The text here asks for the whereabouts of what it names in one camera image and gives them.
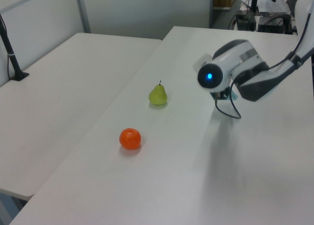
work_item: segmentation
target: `black cable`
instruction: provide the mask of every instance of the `black cable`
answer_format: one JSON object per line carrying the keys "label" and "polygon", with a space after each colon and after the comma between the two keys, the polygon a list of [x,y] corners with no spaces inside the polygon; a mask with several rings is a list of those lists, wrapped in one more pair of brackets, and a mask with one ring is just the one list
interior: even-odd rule
{"label": "black cable", "polygon": [[[307,17],[307,20],[306,20],[306,23],[305,23],[305,26],[304,26],[303,33],[302,33],[302,35],[301,35],[301,37],[300,37],[300,40],[299,40],[298,44],[296,45],[296,47],[295,47],[294,50],[292,51],[292,53],[295,53],[296,50],[298,50],[298,48],[299,48],[299,46],[300,46],[300,44],[301,44],[301,42],[302,42],[302,40],[303,40],[303,38],[304,38],[306,29],[308,28],[310,16],[311,16],[311,14],[308,14],[308,17]],[[278,65],[282,64],[283,62],[285,62],[286,60],[287,60],[287,58],[284,58],[282,61],[280,61],[279,63],[277,63],[277,64],[275,64],[275,65],[273,65],[273,66],[271,66],[269,69],[275,68],[276,66],[278,66]]]}
{"label": "black cable", "polygon": [[231,86],[230,86],[230,90],[229,90],[229,99],[230,99],[230,102],[231,102],[231,105],[233,106],[235,112],[237,113],[238,116],[234,116],[234,115],[231,115],[231,114],[228,114],[226,112],[223,112],[221,109],[219,109],[218,105],[217,105],[217,100],[218,100],[218,93],[216,93],[215,95],[215,106],[216,106],[216,109],[219,110],[219,112],[223,113],[224,115],[228,116],[228,117],[231,117],[231,118],[236,118],[236,119],[241,119],[242,116],[240,115],[239,111],[236,109],[236,106],[234,104],[234,101],[232,100],[232,87],[234,85],[235,81],[232,82]]}
{"label": "black cable", "polygon": [[[3,26],[4,26],[5,33],[7,34],[7,30],[6,30],[5,22],[4,22],[4,20],[3,20],[2,16],[1,16],[1,14],[0,14],[0,20],[1,20],[1,23],[3,24]],[[7,72],[8,72],[8,78],[9,78],[9,80],[11,80],[11,78],[10,78],[10,74],[9,74],[9,55],[7,55],[7,57],[8,57],[8,59],[7,59],[7,66],[6,66],[6,70],[7,70]]]}
{"label": "black cable", "polygon": [[281,21],[279,21],[279,23],[276,25],[276,26],[278,26],[281,22],[283,22],[284,21],[284,19],[282,19]]}
{"label": "black cable", "polygon": [[4,26],[5,32],[7,33],[5,22],[4,22],[4,20],[3,20],[2,16],[1,16],[1,14],[0,14],[0,20],[1,20],[1,23],[3,24],[3,26]]}
{"label": "black cable", "polygon": [[276,20],[276,19],[281,19],[282,17],[281,16],[276,16],[276,17],[273,17],[271,18],[270,20],[268,20],[267,22],[265,22],[264,25],[268,25],[270,22],[272,22],[273,20]]}
{"label": "black cable", "polygon": [[7,60],[7,67],[6,67],[6,70],[7,70],[7,72],[8,72],[8,78],[9,78],[9,80],[11,80],[11,78],[10,78],[10,74],[9,74],[9,55],[8,55],[8,60]]}
{"label": "black cable", "polygon": [[240,6],[240,8],[241,8],[243,5],[245,5],[247,1],[248,1],[248,0],[246,0],[245,2],[242,2],[242,5]]}
{"label": "black cable", "polygon": [[234,20],[234,17],[235,17],[235,16],[236,16],[236,15],[234,15],[234,16],[231,18],[230,23],[229,23],[229,25],[228,25],[228,30],[229,30],[230,24],[231,24],[232,20]]}

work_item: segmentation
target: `floor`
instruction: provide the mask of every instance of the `floor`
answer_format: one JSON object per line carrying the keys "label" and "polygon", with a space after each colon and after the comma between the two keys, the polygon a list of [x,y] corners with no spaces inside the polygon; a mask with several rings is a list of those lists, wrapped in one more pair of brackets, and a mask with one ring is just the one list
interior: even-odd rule
{"label": "floor", "polygon": [[231,18],[235,15],[236,11],[241,7],[241,1],[235,0],[230,10],[214,10],[213,11],[213,26],[215,29],[228,29]]}

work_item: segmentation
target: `equipment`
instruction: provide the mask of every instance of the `equipment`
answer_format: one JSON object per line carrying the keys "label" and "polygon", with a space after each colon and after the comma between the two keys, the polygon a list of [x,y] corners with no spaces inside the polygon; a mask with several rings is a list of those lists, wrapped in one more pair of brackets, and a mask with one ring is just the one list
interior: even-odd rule
{"label": "equipment", "polygon": [[255,15],[252,11],[238,10],[235,14],[237,30],[254,31],[256,28]]}
{"label": "equipment", "polygon": [[258,32],[272,32],[283,33],[284,32],[284,20],[281,18],[272,19],[271,17],[260,17]]}
{"label": "equipment", "polygon": [[1,15],[0,15],[0,35],[1,35],[4,46],[5,46],[6,51],[7,51],[8,61],[10,58],[12,66],[13,66],[14,71],[15,71],[15,76],[12,78],[12,80],[21,81],[22,79],[27,77],[29,74],[22,72],[22,70],[20,69],[19,63],[16,60],[14,51],[12,49],[11,43],[10,43],[9,38],[8,38],[5,23],[4,23]]}
{"label": "equipment", "polygon": [[229,97],[235,110],[230,95],[234,84],[244,99],[259,100],[314,54],[314,16],[311,15],[314,13],[314,0],[311,0],[309,6],[304,6],[304,10],[306,11],[303,14],[307,15],[307,19],[300,40],[296,48],[281,62],[269,67],[249,41],[234,40],[216,51],[213,57],[205,54],[193,65],[198,73],[199,84],[219,96],[220,92],[229,87],[232,79]]}

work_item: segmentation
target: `orange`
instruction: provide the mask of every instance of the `orange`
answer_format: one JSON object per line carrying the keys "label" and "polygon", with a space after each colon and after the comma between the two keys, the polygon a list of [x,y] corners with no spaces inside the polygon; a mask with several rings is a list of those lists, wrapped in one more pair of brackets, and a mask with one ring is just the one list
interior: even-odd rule
{"label": "orange", "polygon": [[127,128],[121,132],[119,141],[125,149],[135,150],[141,144],[141,135],[136,129]]}

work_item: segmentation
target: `white tabletop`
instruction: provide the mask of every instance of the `white tabletop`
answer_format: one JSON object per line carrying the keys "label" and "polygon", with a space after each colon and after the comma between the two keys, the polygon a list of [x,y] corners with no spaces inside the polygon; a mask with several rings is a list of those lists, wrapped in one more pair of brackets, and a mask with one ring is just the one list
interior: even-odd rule
{"label": "white tabletop", "polygon": [[29,199],[160,40],[76,34],[0,88],[0,192]]}
{"label": "white tabletop", "polygon": [[[296,36],[174,27],[12,225],[314,223],[314,105],[309,62],[243,119],[219,113],[192,64],[249,39],[269,65]],[[164,108],[148,94],[162,80]],[[219,102],[231,111],[230,103]],[[140,150],[119,144],[136,128]]]}

